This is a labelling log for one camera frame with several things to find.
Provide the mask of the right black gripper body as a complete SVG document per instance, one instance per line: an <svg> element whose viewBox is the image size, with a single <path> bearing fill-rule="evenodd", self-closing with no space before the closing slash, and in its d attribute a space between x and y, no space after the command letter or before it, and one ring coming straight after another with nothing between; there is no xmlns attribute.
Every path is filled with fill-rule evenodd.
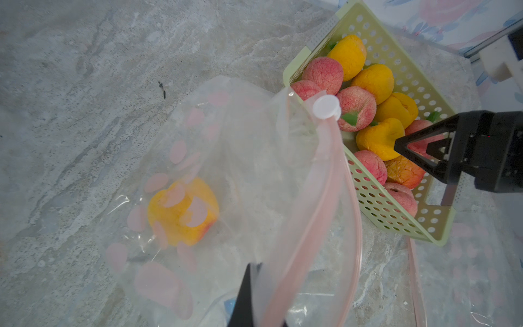
<svg viewBox="0 0 523 327"><path fill-rule="evenodd" d="M522 192L522 112L487 110L460 113L448 119L452 136L447 184L464 172L476 189L492 193Z"/></svg>

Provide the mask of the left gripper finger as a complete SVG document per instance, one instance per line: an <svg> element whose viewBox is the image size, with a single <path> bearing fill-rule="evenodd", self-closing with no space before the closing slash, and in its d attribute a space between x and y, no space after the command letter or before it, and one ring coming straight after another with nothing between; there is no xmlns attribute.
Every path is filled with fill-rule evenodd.
<svg viewBox="0 0 523 327"><path fill-rule="evenodd" d="M230 319L227 323L228 327L254 327L251 280L254 273L258 273L261 267L262 263L250 263L247 265Z"/></svg>

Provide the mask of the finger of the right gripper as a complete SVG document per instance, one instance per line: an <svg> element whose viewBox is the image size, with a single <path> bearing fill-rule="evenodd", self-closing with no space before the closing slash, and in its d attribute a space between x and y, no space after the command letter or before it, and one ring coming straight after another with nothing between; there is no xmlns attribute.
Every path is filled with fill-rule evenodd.
<svg viewBox="0 0 523 327"><path fill-rule="evenodd" d="M458 114L396 140L394 150L445 184L460 178Z"/></svg>

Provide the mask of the yellow peach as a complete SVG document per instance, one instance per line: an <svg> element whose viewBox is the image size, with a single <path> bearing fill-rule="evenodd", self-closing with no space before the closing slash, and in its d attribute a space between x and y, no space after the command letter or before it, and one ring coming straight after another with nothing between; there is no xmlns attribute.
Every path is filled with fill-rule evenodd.
<svg viewBox="0 0 523 327"><path fill-rule="evenodd" d="M385 119L399 120L403 129L407 129L418 117L418 106L415 100L403 93L394 92L389 98L377 106L374 120L382 122Z"/></svg>
<svg viewBox="0 0 523 327"><path fill-rule="evenodd" d="M356 35L348 35L328 53L328 57L341 64L343 81L347 82L363 70L367 51L363 41Z"/></svg>
<svg viewBox="0 0 523 327"><path fill-rule="evenodd" d="M385 162L387 182L397 183L408 189L415 189L424 178L426 172L403 156Z"/></svg>
<svg viewBox="0 0 523 327"><path fill-rule="evenodd" d="M357 86L371 93L377 105L385 102L394 90L394 75L392 70L382 64L374 64L363 69L351 81L351 86Z"/></svg>
<svg viewBox="0 0 523 327"><path fill-rule="evenodd" d="M372 151L384 162L400 156L394 150L397 139L405 136L402 123L394 118L385 119L374 126L360 130L356 135L356 144L361 151Z"/></svg>

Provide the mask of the pink zipper clear bag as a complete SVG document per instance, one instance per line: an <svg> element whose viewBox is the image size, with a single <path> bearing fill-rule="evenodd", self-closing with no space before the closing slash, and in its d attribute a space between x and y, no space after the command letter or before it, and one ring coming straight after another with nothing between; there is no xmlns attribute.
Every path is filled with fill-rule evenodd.
<svg viewBox="0 0 523 327"><path fill-rule="evenodd" d="M522 325L522 207L460 212L443 247L407 241L416 326Z"/></svg>
<svg viewBox="0 0 523 327"><path fill-rule="evenodd" d="M118 284L149 326L227 326L248 264L254 326L343 326L362 263L362 219L325 91L303 101L218 76L174 109L122 184L97 234ZM219 217L192 246L149 225L152 197L199 177Z"/></svg>

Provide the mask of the blue zipper clear bag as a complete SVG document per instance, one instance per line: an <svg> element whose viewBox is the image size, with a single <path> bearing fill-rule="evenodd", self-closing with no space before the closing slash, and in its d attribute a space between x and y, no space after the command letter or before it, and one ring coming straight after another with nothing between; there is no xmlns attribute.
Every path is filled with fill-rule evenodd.
<svg viewBox="0 0 523 327"><path fill-rule="evenodd" d="M223 302L224 312L226 316L226 321L229 322L232 314L234 313L234 308L236 306L237 298L230 298Z"/></svg>

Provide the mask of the pink peach bottom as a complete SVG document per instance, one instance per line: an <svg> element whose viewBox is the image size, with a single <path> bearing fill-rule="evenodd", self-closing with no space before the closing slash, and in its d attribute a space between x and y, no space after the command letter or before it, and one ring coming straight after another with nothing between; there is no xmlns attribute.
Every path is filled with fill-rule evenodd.
<svg viewBox="0 0 523 327"><path fill-rule="evenodd" d="M384 187L397 203L408 212L408 214L412 217L416 216L418 213L418 203L408 187L397 183L385 183Z"/></svg>

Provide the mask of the pink peach lower centre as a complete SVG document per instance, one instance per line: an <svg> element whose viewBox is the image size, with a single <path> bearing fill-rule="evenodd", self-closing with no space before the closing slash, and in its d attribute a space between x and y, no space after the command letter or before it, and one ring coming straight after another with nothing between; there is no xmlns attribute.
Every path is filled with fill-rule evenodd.
<svg viewBox="0 0 523 327"><path fill-rule="evenodd" d="M358 151L354 155L381 185L385 185L388 171L384 161L378 155L372 151Z"/></svg>

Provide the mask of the pink peach green leaf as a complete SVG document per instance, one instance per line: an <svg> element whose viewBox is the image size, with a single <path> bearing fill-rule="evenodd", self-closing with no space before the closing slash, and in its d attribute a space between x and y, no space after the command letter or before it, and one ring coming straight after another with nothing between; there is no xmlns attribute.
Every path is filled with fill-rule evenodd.
<svg viewBox="0 0 523 327"><path fill-rule="evenodd" d="M377 104L373 94L358 86L347 87L336 94L340 102L342 115L350 114L357 117L355 125L338 120L340 130L344 132L357 132L366 128L373 121Z"/></svg>

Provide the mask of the yellow peach top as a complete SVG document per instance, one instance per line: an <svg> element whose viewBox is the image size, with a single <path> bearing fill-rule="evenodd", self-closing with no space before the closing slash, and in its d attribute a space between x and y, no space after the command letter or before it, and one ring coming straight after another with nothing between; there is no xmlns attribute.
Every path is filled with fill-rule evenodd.
<svg viewBox="0 0 523 327"><path fill-rule="evenodd" d="M348 35L328 53L328 57L341 64L343 81L347 82L363 70L367 51L363 41L356 35Z"/></svg>

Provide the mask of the pink peach upper left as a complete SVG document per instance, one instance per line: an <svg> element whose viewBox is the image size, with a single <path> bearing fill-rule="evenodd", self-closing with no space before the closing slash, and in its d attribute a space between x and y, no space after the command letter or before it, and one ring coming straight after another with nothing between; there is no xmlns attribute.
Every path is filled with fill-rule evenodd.
<svg viewBox="0 0 523 327"><path fill-rule="evenodd" d="M315 83L321 90L336 95L343 84L342 65L329 57L312 60L302 73L302 80Z"/></svg>

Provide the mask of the pink peach far left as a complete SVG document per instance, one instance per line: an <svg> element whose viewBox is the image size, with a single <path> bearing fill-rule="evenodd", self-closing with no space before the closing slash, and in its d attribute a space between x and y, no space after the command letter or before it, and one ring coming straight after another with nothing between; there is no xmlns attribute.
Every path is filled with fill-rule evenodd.
<svg viewBox="0 0 523 327"><path fill-rule="evenodd" d="M321 88L310 80L297 81L291 85L291 88L303 101L307 101L309 98L321 92Z"/></svg>

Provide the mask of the light green plastic basket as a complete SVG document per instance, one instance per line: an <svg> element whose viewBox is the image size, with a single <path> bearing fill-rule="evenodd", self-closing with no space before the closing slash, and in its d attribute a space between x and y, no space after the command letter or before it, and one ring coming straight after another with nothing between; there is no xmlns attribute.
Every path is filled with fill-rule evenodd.
<svg viewBox="0 0 523 327"><path fill-rule="evenodd" d="M300 80L306 66L313 59L327 54L330 45L339 42L344 35L356 35L365 45L372 47L366 66L384 64L391 68L396 80L404 83L417 82L422 87L421 95L405 85L395 86L396 91L409 92L421 106L441 108L444 117L454 115L451 106L433 87L396 38L361 1L348 1L297 54L284 69L285 85ZM456 211L451 205L426 204L433 177L426 175L422 184L415 188L413 194L419 211L417 216L411 216L355 158L354 153L359 149L359 142L367 134L383 136L388 147L403 136L396 121L378 123L363 132L342 134L362 214L381 230L444 246L448 242Z"/></svg>

